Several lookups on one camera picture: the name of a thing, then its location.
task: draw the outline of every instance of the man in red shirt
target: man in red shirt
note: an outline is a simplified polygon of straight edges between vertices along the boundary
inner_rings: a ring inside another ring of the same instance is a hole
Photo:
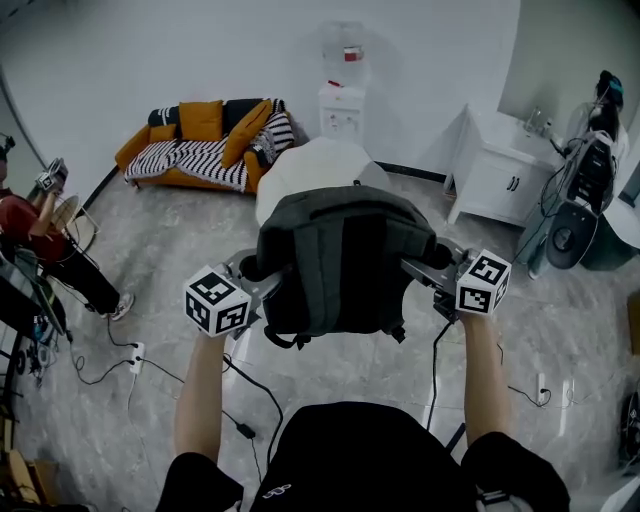
[[[119,320],[133,305],[134,296],[122,296],[75,243],[51,223],[61,190],[40,193],[33,203],[3,188],[7,158],[0,152],[0,232],[12,243],[34,251],[45,271],[75,288],[103,317]]]

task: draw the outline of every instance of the gray backpack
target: gray backpack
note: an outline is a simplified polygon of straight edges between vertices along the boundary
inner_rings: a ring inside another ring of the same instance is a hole
[[[400,258],[427,259],[435,246],[429,223],[406,199],[365,186],[324,188],[278,203],[243,273],[257,281],[282,271],[263,303],[265,334],[280,347],[302,348],[330,332],[382,330],[401,342],[411,277]],[[287,342],[278,334],[297,336]]]

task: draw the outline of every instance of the marble floor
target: marble floor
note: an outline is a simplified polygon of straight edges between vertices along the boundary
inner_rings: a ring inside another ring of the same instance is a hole
[[[395,191],[413,201],[440,236],[463,246],[513,256],[520,230],[461,215],[445,222],[450,200],[441,185],[392,176]],[[90,213],[101,232],[90,249],[103,273],[123,291],[134,292],[131,313],[112,325],[118,342],[143,342],[146,357],[184,376],[196,335],[183,317],[181,288],[204,264],[222,261],[255,245],[258,226],[254,199],[235,193],[147,187],[136,191],[114,179]],[[629,348],[626,297],[640,286],[640,259],[612,273],[577,267],[530,281],[514,269],[507,299],[497,312],[509,383],[533,394],[536,374],[546,375],[549,405],[538,409],[511,393],[515,438],[549,460],[571,490],[578,490],[616,467],[620,401],[640,376]],[[106,321],[91,314],[65,291],[85,379],[101,375],[130,357],[110,344]],[[269,386],[286,418],[301,406],[338,400],[391,404],[426,424],[431,399],[432,340],[444,320],[432,309],[432,292],[413,283],[405,296],[407,339],[398,345],[381,334],[336,334],[317,339],[303,351],[284,351],[262,334],[230,344],[238,364]],[[173,414],[180,383],[146,364],[134,382],[126,367],[94,386],[82,384],[66,341],[46,373],[41,389],[20,377],[24,393],[16,405],[21,423],[17,443],[26,457],[61,464],[68,500],[95,504],[101,511],[154,510],[172,460]],[[432,432],[446,443],[463,421],[465,346],[459,325],[439,346],[438,401]],[[564,398],[574,383],[573,400]],[[127,412],[130,392],[131,406]],[[224,376],[224,407],[257,432],[260,464],[277,413],[268,396],[234,372]],[[459,460],[466,440],[456,448]],[[223,419],[220,466],[245,487],[256,490],[257,471],[250,443]]]

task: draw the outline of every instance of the outlet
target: outlet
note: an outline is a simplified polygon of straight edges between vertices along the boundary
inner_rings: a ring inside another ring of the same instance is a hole
[[[142,359],[144,359],[144,343],[136,342],[137,347],[133,347],[133,354],[131,355],[131,360],[134,362],[132,366],[129,367],[131,373],[139,374],[142,369]]]
[[[543,403],[545,403],[547,401],[547,395],[548,393],[543,393],[542,391],[540,391],[541,389],[544,389],[544,373],[539,373],[536,376],[536,402],[538,402],[538,405],[542,405]]]

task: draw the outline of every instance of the white wall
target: white wall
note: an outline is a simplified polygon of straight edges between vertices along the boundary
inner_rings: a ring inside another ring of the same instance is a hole
[[[527,119],[539,105],[564,137],[573,109],[594,97],[603,69],[622,81],[629,128],[640,98],[640,16],[626,0],[522,0],[500,112]]]
[[[11,135],[16,141],[16,146],[7,155],[9,175],[4,186],[11,188],[16,194],[26,196],[33,188],[36,175],[42,171],[42,166],[18,128],[2,93],[0,93],[0,132]],[[4,144],[4,137],[0,137],[0,145],[4,146]]]
[[[445,173],[464,104],[497,109],[518,12],[519,0],[50,0],[0,36],[0,59],[44,158],[63,156],[67,190],[86,196],[149,111],[179,101],[281,97],[317,136],[318,26],[361,20],[366,149]]]

